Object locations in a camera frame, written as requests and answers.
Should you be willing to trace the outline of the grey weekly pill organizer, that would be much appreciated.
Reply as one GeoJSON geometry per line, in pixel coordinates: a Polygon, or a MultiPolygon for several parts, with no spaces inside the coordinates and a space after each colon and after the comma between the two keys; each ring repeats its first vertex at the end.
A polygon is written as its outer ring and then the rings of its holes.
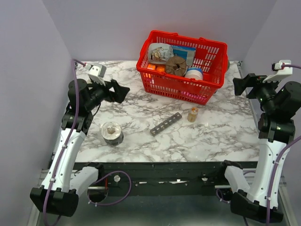
{"type": "Polygon", "coordinates": [[[180,113],[175,113],[169,118],[165,119],[163,122],[155,126],[150,130],[150,134],[152,136],[158,135],[160,132],[164,131],[168,127],[172,126],[176,122],[178,122],[182,118],[182,115],[180,113]]]}

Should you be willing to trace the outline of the clear pill bottle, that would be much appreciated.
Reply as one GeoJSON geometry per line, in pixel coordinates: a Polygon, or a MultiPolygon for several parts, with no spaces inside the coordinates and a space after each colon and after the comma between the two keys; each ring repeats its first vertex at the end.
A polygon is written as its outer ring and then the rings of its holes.
{"type": "Polygon", "coordinates": [[[187,120],[189,122],[195,122],[197,116],[198,116],[198,108],[193,107],[193,108],[191,108],[190,112],[188,113],[187,120]]]}

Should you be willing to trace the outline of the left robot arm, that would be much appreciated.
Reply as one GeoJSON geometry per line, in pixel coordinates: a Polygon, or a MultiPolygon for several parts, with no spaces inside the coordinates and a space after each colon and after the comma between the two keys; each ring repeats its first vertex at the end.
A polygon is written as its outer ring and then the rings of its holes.
{"type": "Polygon", "coordinates": [[[102,101],[122,103],[130,91],[116,80],[104,84],[87,83],[84,79],[71,81],[68,86],[69,103],[62,118],[59,144],[51,167],[39,188],[33,188],[30,199],[37,209],[46,214],[71,217],[79,197],[92,184],[104,182],[101,166],[86,166],[72,178],[79,149],[93,121],[92,110],[102,101]]]}

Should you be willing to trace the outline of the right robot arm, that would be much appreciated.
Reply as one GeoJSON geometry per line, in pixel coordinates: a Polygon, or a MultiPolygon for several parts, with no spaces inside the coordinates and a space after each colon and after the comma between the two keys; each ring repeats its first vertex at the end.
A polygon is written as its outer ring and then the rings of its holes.
{"type": "Polygon", "coordinates": [[[283,214],[278,211],[278,187],[282,167],[295,138],[292,117],[301,107],[301,85],[287,82],[276,92],[278,81],[267,82],[264,75],[254,73],[244,78],[234,78],[234,91],[240,96],[251,88],[248,99],[257,99],[261,114],[258,121],[260,152],[252,184],[248,184],[243,168],[238,163],[225,161],[226,167],[217,171],[217,181],[230,184],[233,196],[230,201],[232,213],[265,224],[279,223],[283,214]]]}

